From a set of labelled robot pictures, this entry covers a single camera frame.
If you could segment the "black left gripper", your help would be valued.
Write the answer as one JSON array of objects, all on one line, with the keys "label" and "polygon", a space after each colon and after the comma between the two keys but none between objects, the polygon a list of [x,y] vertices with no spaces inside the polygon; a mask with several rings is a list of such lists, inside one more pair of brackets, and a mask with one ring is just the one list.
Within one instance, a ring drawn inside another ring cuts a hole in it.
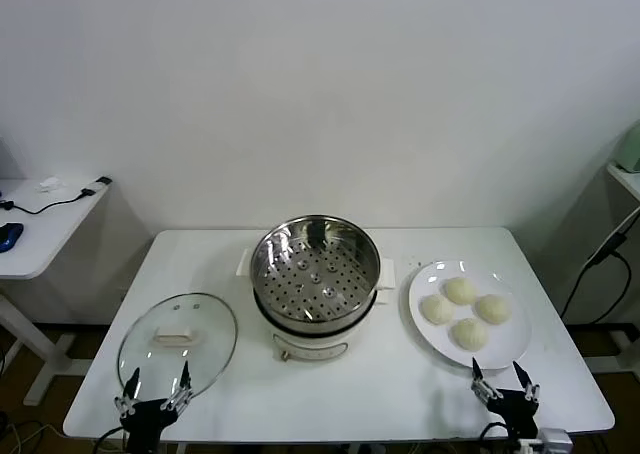
[{"label": "black left gripper", "polygon": [[184,362],[178,387],[168,399],[138,402],[136,389],[139,378],[140,368],[137,367],[125,383],[122,394],[114,398],[114,404],[120,424],[129,435],[125,452],[156,454],[163,430],[177,422],[193,397],[189,362]]}]

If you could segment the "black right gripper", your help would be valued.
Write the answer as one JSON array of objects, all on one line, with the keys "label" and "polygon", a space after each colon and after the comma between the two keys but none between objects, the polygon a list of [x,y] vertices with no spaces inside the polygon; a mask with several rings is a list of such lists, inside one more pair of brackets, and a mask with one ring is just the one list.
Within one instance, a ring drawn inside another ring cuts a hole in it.
[{"label": "black right gripper", "polygon": [[472,358],[471,390],[476,397],[487,404],[487,409],[500,416],[509,439],[534,439],[538,435],[538,427],[534,415],[539,407],[540,385],[534,384],[528,372],[517,361],[513,362],[517,378],[524,389],[495,389],[485,379],[475,358]]}]

